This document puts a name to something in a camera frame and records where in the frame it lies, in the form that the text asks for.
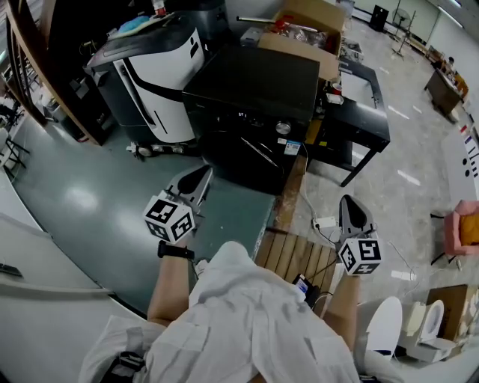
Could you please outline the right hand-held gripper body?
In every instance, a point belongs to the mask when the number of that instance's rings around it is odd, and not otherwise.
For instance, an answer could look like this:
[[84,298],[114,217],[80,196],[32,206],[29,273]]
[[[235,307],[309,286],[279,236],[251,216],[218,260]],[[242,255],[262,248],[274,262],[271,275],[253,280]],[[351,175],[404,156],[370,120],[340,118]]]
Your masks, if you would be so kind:
[[371,225],[341,228],[338,256],[349,276],[372,274],[382,262],[382,241]]

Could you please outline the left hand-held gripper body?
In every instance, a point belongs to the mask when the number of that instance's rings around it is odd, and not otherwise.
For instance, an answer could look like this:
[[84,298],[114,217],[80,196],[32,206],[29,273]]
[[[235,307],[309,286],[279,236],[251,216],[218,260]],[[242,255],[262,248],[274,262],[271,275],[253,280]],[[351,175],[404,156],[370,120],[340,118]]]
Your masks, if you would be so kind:
[[144,221],[150,234],[172,245],[198,229],[204,217],[201,204],[205,187],[191,193],[182,193],[178,187],[169,186],[154,195],[144,209]]

